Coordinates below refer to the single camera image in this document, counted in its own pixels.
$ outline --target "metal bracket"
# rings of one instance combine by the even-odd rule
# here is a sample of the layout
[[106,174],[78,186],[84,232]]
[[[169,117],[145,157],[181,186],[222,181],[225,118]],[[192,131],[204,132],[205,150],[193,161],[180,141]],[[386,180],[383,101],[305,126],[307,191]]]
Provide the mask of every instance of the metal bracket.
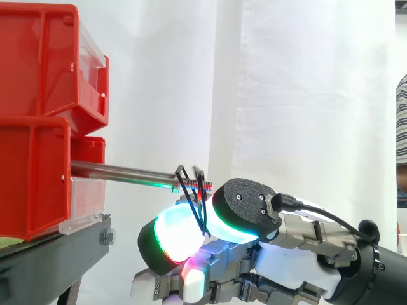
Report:
[[335,222],[309,222],[299,215],[280,213],[279,234],[271,241],[286,249],[299,248],[321,254],[335,268],[350,266],[357,259],[355,236]]
[[280,220],[279,213],[273,209],[272,206],[272,198],[273,196],[268,194],[266,196],[265,202],[267,206],[267,216],[273,220],[273,223],[277,223]]

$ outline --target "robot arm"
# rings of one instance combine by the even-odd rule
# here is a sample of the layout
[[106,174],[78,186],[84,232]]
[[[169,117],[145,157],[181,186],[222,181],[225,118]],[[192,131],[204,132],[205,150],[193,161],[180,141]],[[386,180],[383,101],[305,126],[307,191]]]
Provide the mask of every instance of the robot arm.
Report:
[[334,305],[405,304],[404,257],[356,239],[336,223],[278,213],[271,205],[276,194],[270,188],[239,180],[215,193],[215,211],[259,239],[243,244],[213,241],[170,273],[150,272],[154,300],[173,302],[177,295],[186,304],[237,297],[245,302],[304,305],[318,304],[323,297]]

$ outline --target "person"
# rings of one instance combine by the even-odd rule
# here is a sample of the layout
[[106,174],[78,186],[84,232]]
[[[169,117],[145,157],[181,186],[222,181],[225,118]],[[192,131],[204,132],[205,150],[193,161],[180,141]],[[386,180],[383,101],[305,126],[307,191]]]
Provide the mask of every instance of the person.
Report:
[[407,75],[397,86],[396,100],[397,187],[407,193]]

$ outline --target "robotic hand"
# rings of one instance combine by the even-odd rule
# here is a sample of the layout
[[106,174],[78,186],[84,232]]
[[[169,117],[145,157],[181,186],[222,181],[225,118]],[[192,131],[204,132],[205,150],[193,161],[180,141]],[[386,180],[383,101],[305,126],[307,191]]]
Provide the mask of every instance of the robotic hand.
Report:
[[[177,203],[185,205],[185,198]],[[175,261],[160,243],[160,217],[142,229],[139,249],[150,269],[134,278],[135,304],[144,304],[141,294],[166,305],[233,297],[276,305],[318,304],[321,297],[334,305],[406,304],[407,259],[377,245],[374,223],[362,222],[361,233],[327,211],[245,179],[229,180],[206,204],[207,229],[220,239],[185,258]],[[301,209],[311,212],[293,213]],[[165,235],[171,245],[203,241],[183,238],[182,221],[176,223],[178,231]],[[146,281],[151,290],[140,289]]]

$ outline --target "cable connector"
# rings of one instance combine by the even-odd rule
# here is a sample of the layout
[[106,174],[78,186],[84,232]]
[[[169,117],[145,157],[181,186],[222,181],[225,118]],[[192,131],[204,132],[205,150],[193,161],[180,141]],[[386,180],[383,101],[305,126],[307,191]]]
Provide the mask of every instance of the cable connector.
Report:
[[272,198],[272,207],[276,212],[295,212],[303,208],[304,204],[296,198],[286,194],[276,194]]

